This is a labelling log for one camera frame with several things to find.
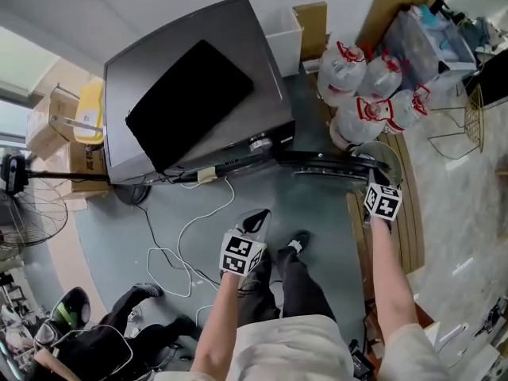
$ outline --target forearm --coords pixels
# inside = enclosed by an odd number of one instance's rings
[[[214,307],[199,338],[191,371],[226,378],[237,339],[238,275],[226,272],[215,297]]]
[[[53,357],[53,355],[45,348],[38,351],[36,355],[33,357],[33,359],[44,368],[53,371],[60,377],[66,379],[67,381],[80,381],[80,379],[74,372],[72,372],[60,360]]]
[[[375,305],[385,341],[404,325],[418,323],[413,293],[398,262],[386,223],[371,218]]]

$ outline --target sock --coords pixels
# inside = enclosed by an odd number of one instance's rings
[[[291,242],[287,245],[287,247],[293,247],[296,250],[297,254],[299,254],[302,251],[302,246],[296,240],[291,240]]]

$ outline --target person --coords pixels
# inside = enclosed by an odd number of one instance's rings
[[[28,379],[38,381],[99,381],[100,379],[136,379],[145,369],[144,363],[164,347],[171,346],[182,335],[198,338],[198,328],[192,319],[179,316],[167,326],[151,325],[134,338],[126,339],[131,352],[120,338],[127,328],[133,308],[147,298],[163,295],[152,283],[138,283],[116,301],[97,326],[58,345],[55,358],[42,349],[34,356]],[[120,371],[115,370],[126,364]]]
[[[372,217],[371,229],[375,302],[386,343],[378,379],[450,380],[418,324],[387,224]],[[298,258],[309,241],[308,232],[298,232],[277,252],[284,291],[281,318],[269,289],[271,261],[265,253],[248,275],[257,285],[241,299],[240,277],[224,273],[190,371],[159,373],[156,381],[353,380],[352,357],[333,312]]]

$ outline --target black cloth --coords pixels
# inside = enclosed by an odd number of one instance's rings
[[[310,278],[307,266],[300,261],[294,247],[283,247],[277,252],[275,264],[283,281],[283,318],[320,314],[336,321],[321,287]],[[265,252],[263,259],[248,275],[252,283],[246,295],[240,298],[238,327],[260,321],[279,319],[280,309],[270,291],[271,258]]]
[[[146,292],[132,287],[118,299],[111,312],[99,322],[99,325],[112,326],[123,335],[130,312],[146,298],[148,298]],[[137,337],[128,339],[129,346],[133,350],[131,362],[113,375],[113,378],[109,378],[135,379],[136,377],[129,378],[130,374],[142,371],[144,361],[150,354],[156,354],[162,347],[170,346],[179,336],[176,323],[168,326],[151,325],[142,330]],[[111,328],[101,326],[59,344],[58,348],[60,349],[58,359],[82,381],[99,381],[110,375],[130,357],[130,351],[120,335]]]
[[[62,381],[64,380],[59,375],[55,374],[52,371],[49,371],[47,368],[41,366],[35,360],[32,365],[30,365],[28,374],[26,379],[33,381]]]

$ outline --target white plastic container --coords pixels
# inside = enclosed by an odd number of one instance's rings
[[[412,127],[427,115],[430,91],[420,85],[416,91],[409,89],[397,92],[390,99],[394,116],[388,120],[385,133],[399,134]]]
[[[356,94],[376,101],[389,98],[402,83],[402,73],[407,71],[407,66],[407,62],[401,63],[385,51],[367,65]]]
[[[302,27],[294,10],[286,7],[267,17],[262,24],[264,35],[282,77],[296,75],[302,49]]]
[[[385,32],[379,46],[410,62],[402,89],[422,84],[433,93],[447,91],[476,71],[475,57],[453,21],[438,12],[436,22],[429,29],[414,10],[400,10]]]
[[[374,140],[385,128],[393,113],[388,101],[367,102],[362,98],[341,100],[330,122],[330,136],[340,149]]]
[[[342,98],[351,98],[365,76],[367,63],[364,52],[353,45],[346,48],[340,41],[328,48],[319,61],[317,91],[332,107]]]

